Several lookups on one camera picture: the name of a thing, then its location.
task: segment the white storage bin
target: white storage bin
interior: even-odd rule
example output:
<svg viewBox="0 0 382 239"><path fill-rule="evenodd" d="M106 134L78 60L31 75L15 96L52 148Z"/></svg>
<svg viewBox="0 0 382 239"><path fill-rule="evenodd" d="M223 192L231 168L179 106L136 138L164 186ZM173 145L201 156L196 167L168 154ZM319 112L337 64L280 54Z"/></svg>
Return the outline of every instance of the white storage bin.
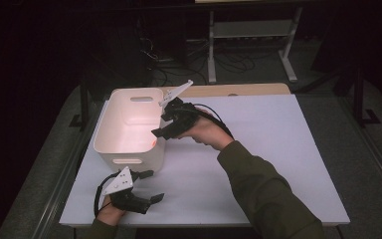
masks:
<svg viewBox="0 0 382 239"><path fill-rule="evenodd" d="M158 171L163 165L165 139L151 132L164 122L155 88L119 89L112 92L98 124L94 147L113 171L128 166L133 171Z"/></svg>

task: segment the black cable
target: black cable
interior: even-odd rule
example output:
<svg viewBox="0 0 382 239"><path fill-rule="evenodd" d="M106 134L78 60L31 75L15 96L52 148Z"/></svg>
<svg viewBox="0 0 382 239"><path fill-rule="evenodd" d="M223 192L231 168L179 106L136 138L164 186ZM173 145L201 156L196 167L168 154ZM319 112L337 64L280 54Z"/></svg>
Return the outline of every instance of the black cable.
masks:
<svg viewBox="0 0 382 239"><path fill-rule="evenodd" d="M153 80L156 84L156 87L166 87L166 83L169 83L170 84L170 87L173 87L173 83L172 81L168 80L168 79L161 79L161 78L154 78L153 77ZM161 85L158 84L158 81L163 81L163 83Z"/></svg>
<svg viewBox="0 0 382 239"><path fill-rule="evenodd" d="M160 80L163 81L163 84L162 84L160 87L164 87L164 86L166 85L167 82L169 82L170 85L173 86L172 81L168 80L168 78L167 78L167 74L166 74L163 70L161 70L161 69L159 69L159 68L154 68L154 70L159 71L159 72L162 73L163 76L164 76L164 79L160 79Z"/></svg>
<svg viewBox="0 0 382 239"><path fill-rule="evenodd" d="M175 67L172 67L172 66L166 66L166 67L160 67L160 68L164 68L164 69L178 69L178 70L189 70L189 71L192 71L192 72L200 72L203 67L205 66L205 63L206 63L207 59L204 60L203 64L201 64L201 66L197 69L197 70L193 70L191 68L188 68L188 67L185 67L183 66L182 64L179 65L179 66L175 66ZM184 75L178 75L178 76L188 76L188 75L192 75L192 74L184 74Z"/></svg>
<svg viewBox="0 0 382 239"><path fill-rule="evenodd" d="M223 68L225 71L227 72L230 72L230 73L245 73L246 69L242 69L242 68L239 68L237 66L234 66L232 64L228 64L222 60L220 60L218 57L214 57L214 59L216 60L216 63L218 63L218 65Z"/></svg>
<svg viewBox="0 0 382 239"><path fill-rule="evenodd" d="M258 59L263 59L263 58L270 57L270 56L275 55L277 53L278 53L278 51L272 51L271 53L265 54L263 56L259 56L259 57L250 57L249 56L249 58L252 59L252 60L258 60Z"/></svg>
<svg viewBox="0 0 382 239"><path fill-rule="evenodd" d="M98 211L102 211L105 207L109 206L111 202L108 202L105 206L101 207Z"/></svg>
<svg viewBox="0 0 382 239"><path fill-rule="evenodd" d="M200 117L204 117L208 120L211 120L213 123L215 123L217 126L219 126L225 133L227 133L231 138L234 138L234 136L232 135L231 131L226 127L226 125L220 121L219 119L216 119L214 118L212 115L210 114L207 114L205 112L202 112L202 111L198 111L197 110L197 114L200 116Z"/></svg>
<svg viewBox="0 0 382 239"><path fill-rule="evenodd" d="M83 48L83 50L88 53L96 62L98 62L100 65L102 65L103 67L105 67L109 73L111 73L115 78L117 79L121 79L121 83L122 85L119 86L120 88L121 87L126 87L128 86L128 77L126 77L125 75L123 75L122 73L118 72L117 70L115 70L113 67L111 67L109 64L107 64L104 60L102 60L101 58L99 58L98 56L96 56L96 54L92 53L90 51L90 49L86 46L86 44L81 40L81 38L79 37L79 32L80 30L82 30L82 28L87 25L87 24L90 24L91 22L90 21L85 21L82 25L80 25L76 30L75 30L75 36L76 36L76 40L77 42L79 43L79 45ZM120 39L120 35L119 35L119 29L117 28L116 24L115 24L115 29L116 29L116 35L119 39L119 41L121 40ZM108 78L105 78L106 81L109 83L109 84L116 84L118 86L119 82L118 81L114 81L114 80L110 80Z"/></svg>
<svg viewBox="0 0 382 239"><path fill-rule="evenodd" d="M327 81L330 81L331 79L344 74L351 67L353 67L353 66L351 66L350 64L347 64L347 65L344 65L342 67L339 67L336 70L334 70L334 71L332 71L330 73L327 73L324 76L318 78L314 82L312 82L312 83L310 83L310 84L308 84L308 85L306 85L306 86L304 86L302 88L299 88L297 90L292 91L292 93L293 94L299 94L299 93L307 93L309 91L312 91L313 89L315 89L318 86L326 83Z"/></svg>
<svg viewBox="0 0 382 239"><path fill-rule="evenodd" d="M196 62L198 59L200 59L202 57L205 57L204 61L201 64L201 66L196 70L196 71L200 72L204 68L204 66L206 66L206 62L207 62L207 59L208 59L207 53L202 53L202 54L198 55L195 59L188 61L188 64L192 64L192 63Z"/></svg>
<svg viewBox="0 0 382 239"><path fill-rule="evenodd" d="M190 63L193 63L195 62L197 59L199 59L200 57L204 56L204 55L207 55L206 52L204 52L203 50L205 50L207 47L209 46L208 43L205 43L203 46L201 46L199 49L197 50L193 50L192 52L190 53L187 53L187 63L190 64ZM200 54L198 54L193 60L189 60L193 55L196 55L197 53L199 52L202 52ZM180 63L180 62L177 62L174 58L167 58L167 59L158 59L156 61L158 64L172 64L172 63L177 63L179 64L180 66L179 67L182 67L183 64Z"/></svg>
<svg viewBox="0 0 382 239"><path fill-rule="evenodd" d="M204 107L204 108L209 109L214 115L216 115L216 117L219 119L220 122L223 122L222 119L219 117L219 115L213 109L209 108L208 106L203 105L203 104L194 104L193 106L194 107L196 107L196 106L197 107Z"/></svg>
<svg viewBox="0 0 382 239"><path fill-rule="evenodd" d="M97 217L98 213L99 213L99 210L98 210L98 202L99 202L99 198L100 198L100 195L101 195L101 191L103 190L103 186L104 184L111 178L113 177L116 177L118 174L120 174L120 171L119 172L116 172L116 173L113 173L111 175L109 175L107 178L104 179L104 181L100 184L100 186L97 188L97 191L95 193L95 217Z"/></svg>
<svg viewBox="0 0 382 239"><path fill-rule="evenodd" d="M165 72L167 74L170 74L170 75L173 75L173 76L179 76L179 77L182 77L182 76L192 76L192 75L197 74L197 75L199 75L203 79L205 85L208 84L207 80L206 80L206 77L204 77L203 74L201 74L200 72L198 72L196 70L192 70L192 69L189 69L189 68L169 68L169 67L167 69L187 70L187 71L193 72L193 74L189 74L189 73L187 73L187 74L178 74L178 73L173 73L173 72L169 72L169 71L162 70L162 69L159 69L159 71L163 71L163 72Z"/></svg>
<svg viewBox="0 0 382 239"><path fill-rule="evenodd" d="M337 229L337 233L339 233L339 237L341 238L341 239L344 239L344 237L343 237L343 233L342 233L342 231L340 230L340 227L337 225L336 226L336 229Z"/></svg>
<svg viewBox="0 0 382 239"><path fill-rule="evenodd" d="M241 59L237 60L237 59L234 59L231 54L223 53L222 55L224 55L231 63L241 63L246 71L252 70L256 67L256 64L254 63L254 61L252 59L249 58L249 56L243 57L243 56L240 56L239 54L236 54L238 57L241 58ZM249 67L245 64L246 60L251 63L251 65Z"/></svg>

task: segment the white tabletop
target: white tabletop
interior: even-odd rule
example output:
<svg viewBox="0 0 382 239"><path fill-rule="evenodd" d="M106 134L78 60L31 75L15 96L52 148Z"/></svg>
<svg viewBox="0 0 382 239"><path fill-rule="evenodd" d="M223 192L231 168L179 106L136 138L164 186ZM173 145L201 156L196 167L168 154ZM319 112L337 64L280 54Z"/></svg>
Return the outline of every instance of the white tabletop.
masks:
<svg viewBox="0 0 382 239"><path fill-rule="evenodd" d="M349 218L321 159L294 95L182 99L214 109L252 154L271 162L293 193L324 225ZM94 220L96 188L112 173L93 149L94 133L60 223L73 227ZM147 214L127 213L121 224L134 227L248 226L233 197L218 152L192 139L169 139L163 167L134 183L136 196L165 193Z"/></svg>

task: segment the wire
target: wire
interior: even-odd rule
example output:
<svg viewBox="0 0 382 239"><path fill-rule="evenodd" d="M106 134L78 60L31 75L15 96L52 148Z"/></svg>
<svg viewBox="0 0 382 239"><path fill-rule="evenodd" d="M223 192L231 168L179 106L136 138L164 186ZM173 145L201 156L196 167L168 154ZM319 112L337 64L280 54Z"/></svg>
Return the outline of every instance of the wire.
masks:
<svg viewBox="0 0 382 239"><path fill-rule="evenodd" d="M204 56L204 55L200 55L199 57L197 57L196 59L194 59L194 60L191 61L190 63L193 63L193 62L197 61L197 59L201 58L202 56ZM201 70L204 68L204 66L206 66L207 59L208 59L207 57L204 58L203 63L201 64L201 66L200 66L196 71L201 72Z"/></svg>
<svg viewBox="0 0 382 239"><path fill-rule="evenodd" d="M101 195L101 191L103 190L104 184L109 179L111 179L113 177L116 177L118 174L120 174L120 171L109 175L107 178L104 179L104 181L101 182L100 186L97 188L97 191L95 193L95 205L94 205L95 216L97 216L98 213L101 211L101 209L97 209L97 208L98 208L98 202L99 202L99 198L100 198L100 195Z"/></svg>
<svg viewBox="0 0 382 239"><path fill-rule="evenodd" d="M158 71L158 72L160 72L160 73L162 73L163 76L164 76L164 79L160 79L160 78L155 78L155 77L153 77L153 79L156 81L156 82L155 82L156 87L164 87L164 86L166 85L166 83L168 83L168 82L169 82L170 85L173 87L173 83L172 83L172 81L170 81L170 80L168 79L167 74L166 74L163 70L161 70L161 69L159 69L159 68L154 68L154 70L155 70L155 71ZM157 80L163 81L163 83L162 83L161 86L159 86L159 84L157 83Z"/></svg>
<svg viewBox="0 0 382 239"><path fill-rule="evenodd" d="M244 67L248 70L252 70L256 65L254 64L253 60L249 57L249 56L241 56L239 54L235 54L237 55L240 59L236 60L234 59L234 57L232 56L232 54L225 54L223 53L223 55L228 58L228 60L232 63L242 63L244 65ZM245 65L245 61L249 61L251 63L251 66L249 68L247 68L247 66Z"/></svg>
<svg viewBox="0 0 382 239"><path fill-rule="evenodd" d="M191 71L192 74L189 74L189 73L186 73L186 74L179 74L179 73L173 73L173 72L169 72L169 71L166 71L166 70L163 70L163 69L158 69L159 71L161 72L164 72L166 74L170 74L170 75L173 75L173 76L192 76L192 75L199 75L203 81L204 81L204 84L207 85L207 80L206 80L206 77L204 77L203 74L201 74L199 71L196 71L196 70L193 70L193 69L189 69L189 68L181 68L181 67L167 67L165 69L178 69L178 70L185 70L185 71Z"/></svg>
<svg viewBox="0 0 382 239"><path fill-rule="evenodd" d="M196 53L201 52L202 50L206 49L209 46L209 42L207 40L205 40L204 42L205 42L205 44L203 46L199 47L198 49L196 49L196 50L194 50L194 51L192 51L190 53L188 53L187 54L187 58L190 58L193 55L195 55ZM198 55L194 60L188 61L188 63L192 63L192 62L196 61L197 59L199 59L203 55L207 55L207 53L203 53L203 54ZM160 64L172 63L172 62L175 62L175 59L173 59L173 58L166 58L166 59L159 59L159 60L157 60L157 63L160 63Z"/></svg>
<svg viewBox="0 0 382 239"><path fill-rule="evenodd" d="M340 237L341 239L344 239L342 230L340 230L340 227L339 227L338 225L336 226L336 229L337 229L337 233L339 234L339 237Z"/></svg>
<svg viewBox="0 0 382 239"><path fill-rule="evenodd" d="M234 66L234 65L232 65L232 64L228 64L228 63L226 63L226 62L220 60L218 57L214 57L214 59L216 60L216 62L218 63L218 65L219 65L221 68L223 68L225 71L228 71L228 72L231 72L231 73L245 73L245 71L247 70L247 69L245 69L245 68L239 68L239 67Z"/></svg>
<svg viewBox="0 0 382 239"><path fill-rule="evenodd" d="M166 87L166 83L169 83L170 87L173 87L173 83L172 81L168 80L168 79L161 79L161 78L153 78L154 82L155 82L155 86L156 87ZM158 84L158 81L163 81L163 83L161 85Z"/></svg>
<svg viewBox="0 0 382 239"><path fill-rule="evenodd" d="M122 79L123 81L125 81L125 79L127 79L125 76L123 76L122 74L118 73L116 70L114 70L112 67L110 67L108 64L106 64L102 59L100 59L99 57L97 57L94 53L92 53L89 48L86 46L86 44L84 44L84 42L81 40L80 37L78 37L78 34L80 32L80 30L87 24L89 24L90 22L89 21L85 21L79 28L77 28L75 30L75 35L77 36L76 37L76 40L77 42L80 44L80 46L87 52L89 53L89 55L95 59L95 61L97 61L99 64L101 64L102 66L104 66L105 68L107 68L116 78L119 78L119 79ZM127 86L128 82L123 82L122 83L124 86Z"/></svg>
<svg viewBox="0 0 382 239"><path fill-rule="evenodd" d="M151 58L152 60L157 62L159 60L159 57L156 54L152 53L153 52L153 42L148 38L143 38L142 40L145 40L145 41L150 43L150 50L148 50L148 51L140 50L140 52L144 53L149 58Z"/></svg>
<svg viewBox="0 0 382 239"><path fill-rule="evenodd" d="M263 59L263 58L271 57L272 55L275 55L277 53L278 53L278 51L271 51L270 53L267 53L267 54L259 56L259 57L249 57L249 58L252 59L252 60L258 60L258 59Z"/></svg>
<svg viewBox="0 0 382 239"><path fill-rule="evenodd" d="M194 107L204 107L204 108L207 108L209 109L214 115L216 115L216 117L219 119L220 122L223 122L222 119L219 117L219 115L211 108L209 108L208 106L206 105L203 105L203 104L193 104Z"/></svg>
<svg viewBox="0 0 382 239"><path fill-rule="evenodd" d="M111 202L108 202L105 206L101 207L98 211L102 211L105 207L109 206Z"/></svg>

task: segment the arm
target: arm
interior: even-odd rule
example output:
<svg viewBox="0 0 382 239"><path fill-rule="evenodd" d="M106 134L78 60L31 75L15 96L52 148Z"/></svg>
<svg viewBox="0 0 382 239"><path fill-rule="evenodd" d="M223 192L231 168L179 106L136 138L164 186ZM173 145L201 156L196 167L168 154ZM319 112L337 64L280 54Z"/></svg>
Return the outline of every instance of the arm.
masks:
<svg viewBox="0 0 382 239"><path fill-rule="evenodd" d="M93 221L85 239L112 239L116 236L117 224L125 211L112 206L109 196L104 198L102 205L103 208L100 209L97 218Z"/></svg>
<svg viewBox="0 0 382 239"><path fill-rule="evenodd" d="M264 238L324 238L321 222L293 195L270 163L251 155L207 119L200 118L182 136L221 151L218 160L228 174L234 196Z"/></svg>

